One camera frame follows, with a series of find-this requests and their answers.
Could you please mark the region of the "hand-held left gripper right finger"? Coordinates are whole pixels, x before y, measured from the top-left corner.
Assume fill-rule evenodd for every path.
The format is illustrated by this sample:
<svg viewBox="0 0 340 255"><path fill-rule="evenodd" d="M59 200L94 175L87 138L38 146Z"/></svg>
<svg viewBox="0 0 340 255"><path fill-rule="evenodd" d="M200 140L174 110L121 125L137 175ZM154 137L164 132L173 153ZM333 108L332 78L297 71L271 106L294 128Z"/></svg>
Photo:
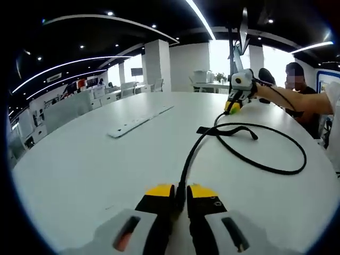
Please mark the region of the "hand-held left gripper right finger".
<svg viewBox="0 0 340 255"><path fill-rule="evenodd" d="M212 189L187 186L187 209L196 254L284 254L270 244L264 229L227 210Z"/></svg>

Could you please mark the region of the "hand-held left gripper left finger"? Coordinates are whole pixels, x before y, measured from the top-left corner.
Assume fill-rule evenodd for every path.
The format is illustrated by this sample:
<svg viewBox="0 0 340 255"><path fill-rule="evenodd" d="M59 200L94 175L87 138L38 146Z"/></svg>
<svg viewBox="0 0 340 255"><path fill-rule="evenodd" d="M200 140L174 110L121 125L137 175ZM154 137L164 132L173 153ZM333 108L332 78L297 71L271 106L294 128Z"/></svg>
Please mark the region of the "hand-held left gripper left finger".
<svg viewBox="0 0 340 255"><path fill-rule="evenodd" d="M60 254L164 254L173 228L175 186L148 190L135 209L124 209L101 224L92 241Z"/></svg>

